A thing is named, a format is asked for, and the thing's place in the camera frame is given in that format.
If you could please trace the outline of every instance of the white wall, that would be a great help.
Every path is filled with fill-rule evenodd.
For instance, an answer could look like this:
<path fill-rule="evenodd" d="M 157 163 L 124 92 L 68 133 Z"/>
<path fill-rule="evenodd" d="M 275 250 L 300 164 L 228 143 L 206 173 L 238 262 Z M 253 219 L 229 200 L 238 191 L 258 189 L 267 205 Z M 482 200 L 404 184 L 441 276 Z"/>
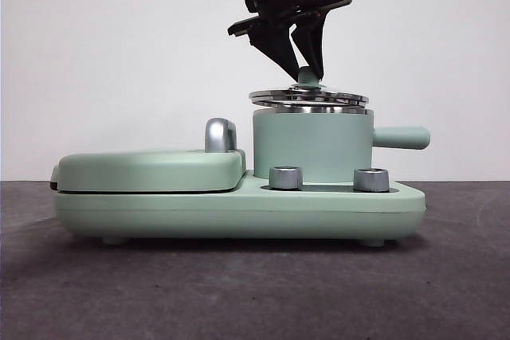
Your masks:
<path fill-rule="evenodd" d="M 243 0 L 2 0 L 2 179 L 60 157 L 202 146 L 248 93 L 292 81 L 227 27 Z M 324 83 L 371 98 L 376 124 L 427 126 L 424 151 L 376 149 L 401 180 L 510 179 L 510 0 L 354 0 L 330 13 Z"/>

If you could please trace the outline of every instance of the metal lid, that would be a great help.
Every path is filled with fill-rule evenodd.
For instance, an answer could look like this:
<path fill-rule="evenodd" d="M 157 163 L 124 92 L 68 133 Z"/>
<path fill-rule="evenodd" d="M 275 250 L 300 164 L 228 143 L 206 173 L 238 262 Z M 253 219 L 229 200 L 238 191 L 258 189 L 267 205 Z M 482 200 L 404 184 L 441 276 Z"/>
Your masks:
<path fill-rule="evenodd" d="M 251 92 L 252 103 L 264 107 L 365 107 L 368 98 L 333 91 L 293 85 L 289 89 Z"/>

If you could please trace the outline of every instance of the dark gray tabletop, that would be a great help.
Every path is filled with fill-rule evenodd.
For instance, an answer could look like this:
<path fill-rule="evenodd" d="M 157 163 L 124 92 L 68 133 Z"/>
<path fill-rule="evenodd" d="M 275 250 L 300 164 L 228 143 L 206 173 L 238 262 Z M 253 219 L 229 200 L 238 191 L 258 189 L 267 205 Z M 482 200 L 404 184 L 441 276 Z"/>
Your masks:
<path fill-rule="evenodd" d="M 67 233 L 43 182 L 2 183 L 2 339 L 509 339 L 510 182 L 414 182 L 415 235 L 134 240 Z"/>

